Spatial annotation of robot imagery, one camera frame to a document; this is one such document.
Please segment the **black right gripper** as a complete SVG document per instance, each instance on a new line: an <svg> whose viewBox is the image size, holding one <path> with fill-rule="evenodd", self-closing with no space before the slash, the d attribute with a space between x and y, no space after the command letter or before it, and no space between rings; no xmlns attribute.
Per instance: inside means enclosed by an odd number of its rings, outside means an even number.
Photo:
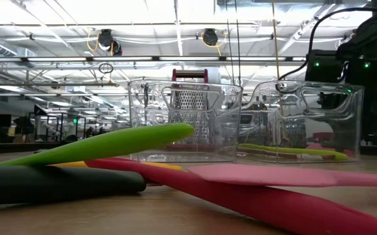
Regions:
<svg viewBox="0 0 377 235"><path fill-rule="evenodd" d="M349 84L365 89L364 106L377 103L377 55L345 54L333 50L312 50L307 57L305 80ZM329 115L334 148L356 148L361 134L361 111Z"/></svg>

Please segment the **light green spoon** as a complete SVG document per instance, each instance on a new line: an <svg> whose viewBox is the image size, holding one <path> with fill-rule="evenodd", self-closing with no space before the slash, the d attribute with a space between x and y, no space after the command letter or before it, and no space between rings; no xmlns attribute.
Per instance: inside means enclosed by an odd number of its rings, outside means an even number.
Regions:
<svg viewBox="0 0 377 235"><path fill-rule="evenodd" d="M326 149L308 149L308 148L283 148L283 147L270 147L270 146L258 146L255 144L239 144L238 147L243 149L253 149L266 152L276 152L285 154L308 154L308 155L321 155L322 157L332 157L333 160L345 161L348 156L345 153L340 153L333 150Z"/></svg>

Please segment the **pink spatula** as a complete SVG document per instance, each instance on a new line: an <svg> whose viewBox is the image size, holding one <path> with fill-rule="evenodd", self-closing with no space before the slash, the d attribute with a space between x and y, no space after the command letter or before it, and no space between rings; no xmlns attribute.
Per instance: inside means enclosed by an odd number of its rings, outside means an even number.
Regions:
<svg viewBox="0 0 377 235"><path fill-rule="evenodd" d="M377 174L287 166L210 164L188 171L207 181L248 186L377 187Z"/></svg>

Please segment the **red spoon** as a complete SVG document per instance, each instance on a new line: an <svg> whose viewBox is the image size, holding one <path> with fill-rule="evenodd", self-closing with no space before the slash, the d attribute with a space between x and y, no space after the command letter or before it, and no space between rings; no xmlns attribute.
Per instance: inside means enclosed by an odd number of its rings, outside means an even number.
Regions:
<svg viewBox="0 0 377 235"><path fill-rule="evenodd" d="M94 168L138 172L145 179L300 235L377 235L377 218L336 202L272 187L229 185L130 160L86 161Z"/></svg>

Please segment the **green spatula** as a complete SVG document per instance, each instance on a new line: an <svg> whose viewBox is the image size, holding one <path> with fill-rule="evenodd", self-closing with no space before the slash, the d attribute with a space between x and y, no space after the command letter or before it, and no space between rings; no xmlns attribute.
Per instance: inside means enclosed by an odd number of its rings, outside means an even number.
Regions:
<svg viewBox="0 0 377 235"><path fill-rule="evenodd" d="M132 127L0 162L0 166L44 166L129 155L166 146L194 133L187 123Z"/></svg>

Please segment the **yellow spatula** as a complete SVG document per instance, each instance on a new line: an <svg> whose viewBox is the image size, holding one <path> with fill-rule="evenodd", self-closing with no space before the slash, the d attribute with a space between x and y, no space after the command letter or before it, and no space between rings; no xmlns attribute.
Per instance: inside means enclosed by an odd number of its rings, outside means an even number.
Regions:
<svg viewBox="0 0 377 235"><path fill-rule="evenodd" d="M172 169L172 170L179 170L179 171L184 170L181 166L176 166L176 165L171 165L171 164L152 163L152 162L142 162L142 163L144 165L157 166L157 167L168 168L168 169ZM71 162L71 163L59 163L59 164L55 164L55 166L87 167L87 164L84 161L77 161L77 162Z"/></svg>

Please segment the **black-handled silver-blade knife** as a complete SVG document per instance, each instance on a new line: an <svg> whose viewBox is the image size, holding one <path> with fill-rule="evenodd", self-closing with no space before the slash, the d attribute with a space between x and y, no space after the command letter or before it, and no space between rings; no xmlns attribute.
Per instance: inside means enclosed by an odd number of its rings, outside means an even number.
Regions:
<svg viewBox="0 0 377 235"><path fill-rule="evenodd" d="M0 204L45 203L144 191L136 172L65 166L0 166Z"/></svg>

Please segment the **red background box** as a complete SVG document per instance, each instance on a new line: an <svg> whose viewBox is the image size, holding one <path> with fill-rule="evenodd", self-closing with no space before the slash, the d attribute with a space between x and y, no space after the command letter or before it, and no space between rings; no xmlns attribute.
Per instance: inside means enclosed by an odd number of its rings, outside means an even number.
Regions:
<svg viewBox="0 0 377 235"><path fill-rule="evenodd" d="M332 132L318 132L312 135L315 142L328 142L333 139L334 134Z"/></svg>

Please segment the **clear plastic bin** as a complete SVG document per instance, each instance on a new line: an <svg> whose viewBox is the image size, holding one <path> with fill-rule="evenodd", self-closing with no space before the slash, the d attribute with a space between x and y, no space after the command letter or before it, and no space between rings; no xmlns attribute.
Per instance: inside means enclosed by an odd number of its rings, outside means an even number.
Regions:
<svg viewBox="0 0 377 235"><path fill-rule="evenodd" d="M333 139L315 142L314 133L332 132L329 115L334 113L362 113L364 89L361 86L280 80L259 84L249 103L241 110L238 157L269 163L340 163L360 159L360 141L356 148L334 148ZM294 160L251 155L241 152L239 144L258 146L306 148L311 143L337 151L350 150L354 158L338 160Z"/></svg>
<svg viewBox="0 0 377 235"><path fill-rule="evenodd" d="M231 162L237 153L243 89L171 80L129 82L131 127L139 161Z"/></svg>

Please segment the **white box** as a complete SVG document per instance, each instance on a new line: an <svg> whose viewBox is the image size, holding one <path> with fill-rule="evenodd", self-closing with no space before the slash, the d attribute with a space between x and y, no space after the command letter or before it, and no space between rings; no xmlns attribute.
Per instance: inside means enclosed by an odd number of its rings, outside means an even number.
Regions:
<svg viewBox="0 0 377 235"><path fill-rule="evenodd" d="M221 84L221 74L219 67L208 67L207 71L209 84Z"/></svg>

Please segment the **red metal box grater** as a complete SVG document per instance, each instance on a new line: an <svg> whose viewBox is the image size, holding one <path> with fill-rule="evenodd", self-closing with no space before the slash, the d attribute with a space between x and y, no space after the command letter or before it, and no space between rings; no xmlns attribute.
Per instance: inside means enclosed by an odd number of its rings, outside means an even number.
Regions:
<svg viewBox="0 0 377 235"><path fill-rule="evenodd" d="M187 123L194 133L170 144L175 151L213 151L212 120L214 105L219 93L208 84L208 71L172 71L171 95L169 101L169 122Z"/></svg>

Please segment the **long ceiling light strip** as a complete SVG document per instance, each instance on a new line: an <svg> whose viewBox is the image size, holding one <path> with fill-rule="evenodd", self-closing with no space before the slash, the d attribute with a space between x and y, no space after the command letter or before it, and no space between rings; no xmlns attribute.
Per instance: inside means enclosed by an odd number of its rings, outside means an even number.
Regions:
<svg viewBox="0 0 377 235"><path fill-rule="evenodd" d="M123 61L305 61L305 57L125 56L125 57L0 57L4 62L123 62Z"/></svg>

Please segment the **background robot workstation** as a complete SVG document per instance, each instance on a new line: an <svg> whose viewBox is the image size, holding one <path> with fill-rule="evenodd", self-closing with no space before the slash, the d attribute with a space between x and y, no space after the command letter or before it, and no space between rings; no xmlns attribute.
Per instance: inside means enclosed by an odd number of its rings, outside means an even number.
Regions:
<svg viewBox="0 0 377 235"><path fill-rule="evenodd" d="M53 110L35 105L30 119L36 142L74 142L85 138L87 118L74 110Z"/></svg>

